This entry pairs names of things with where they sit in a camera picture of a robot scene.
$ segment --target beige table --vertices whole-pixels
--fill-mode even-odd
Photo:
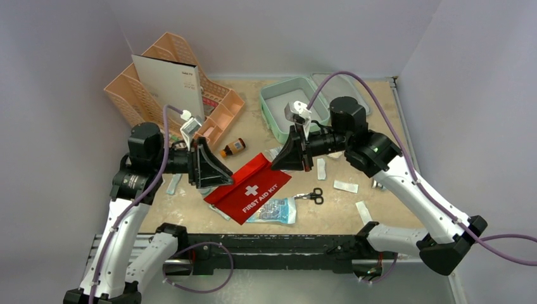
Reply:
[[[218,82],[237,91],[246,102],[245,111],[231,127],[230,132],[225,135],[218,149],[222,149],[238,137],[244,139],[247,149],[225,160],[222,160],[219,150],[214,151],[217,157],[235,172],[258,153],[280,145],[263,121],[259,102],[260,89],[275,80],[221,80]],[[398,135],[404,140],[401,120],[389,83],[375,81],[368,82],[368,84],[387,112]],[[367,119],[370,129],[385,133],[392,138],[367,92],[362,88],[360,91],[373,108],[373,114]],[[171,175],[165,175],[165,182],[159,189],[140,232],[154,232],[161,223],[168,222],[184,225],[192,233],[355,234],[363,227],[355,206],[356,202],[362,200],[365,201],[371,217],[376,221],[398,227],[422,227],[417,218],[393,194],[389,191],[372,189],[372,180],[352,168],[343,156],[338,160],[326,156],[324,158],[326,159],[326,180],[317,180],[316,168],[308,173],[293,172],[292,179],[274,196],[274,198],[285,198],[297,193],[310,192],[314,187],[323,189],[323,205],[316,205],[310,200],[296,201],[296,223],[293,225],[239,225],[233,220],[226,221],[207,207],[195,187],[188,184],[186,177],[183,177],[177,186],[175,195],[167,195],[165,190],[171,180]],[[358,194],[334,189],[332,186],[334,179],[360,185]]]

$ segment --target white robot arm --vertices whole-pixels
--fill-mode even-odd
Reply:
[[[163,134],[156,124],[141,123],[132,128],[129,153],[112,180],[104,241],[79,288],[66,292],[64,304],[140,303],[164,261],[188,243],[184,227],[164,223],[151,245],[129,265],[137,233],[162,184],[162,172],[188,174],[189,183],[198,188],[233,183],[232,172],[214,157],[204,137],[192,140],[186,149],[163,150]]]
[[[351,166],[384,185],[425,226],[425,229],[402,229],[369,222],[357,237],[376,251],[421,257],[435,272],[445,276],[451,274],[475,242],[461,225],[480,236],[487,226],[486,221],[479,215],[469,217],[461,212],[417,172],[410,172],[401,149],[384,134],[368,129],[365,110],[356,99],[334,99],[330,103],[331,127],[320,126],[320,131],[309,134],[304,132],[302,123],[306,117],[300,117],[298,110],[287,111],[294,115],[289,115],[294,125],[290,126],[287,142],[274,159],[272,169],[309,171],[313,167],[314,156],[344,151]],[[431,197],[456,216],[459,222],[454,222],[423,194],[415,184],[413,175],[417,176]]]

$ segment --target red first aid kit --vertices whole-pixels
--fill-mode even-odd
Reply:
[[[205,201],[242,225],[291,179],[270,165],[259,153],[231,176],[233,185],[216,188]]]

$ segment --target white enclosure wall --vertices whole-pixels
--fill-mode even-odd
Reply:
[[[440,0],[113,0],[135,53],[182,35],[211,75],[399,75]]]
[[[127,150],[103,88],[129,54],[104,0],[1,1],[1,303],[61,303],[79,285]]]
[[[423,175],[486,234],[537,234],[537,2],[443,0],[398,88]],[[525,241],[494,241],[521,258]],[[471,303],[536,303],[537,270],[475,246]]]

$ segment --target green plastic container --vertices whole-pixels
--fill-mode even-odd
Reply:
[[[301,101],[309,103],[317,86],[306,77],[293,77],[290,79],[270,84],[261,89],[261,113],[267,127],[272,131],[279,143],[284,144],[289,137],[289,127],[293,124],[285,118],[284,108],[290,101]],[[330,120],[328,102],[321,94],[313,103],[312,120],[318,121],[321,125],[327,125]],[[312,124],[311,132],[319,130],[319,126]]]

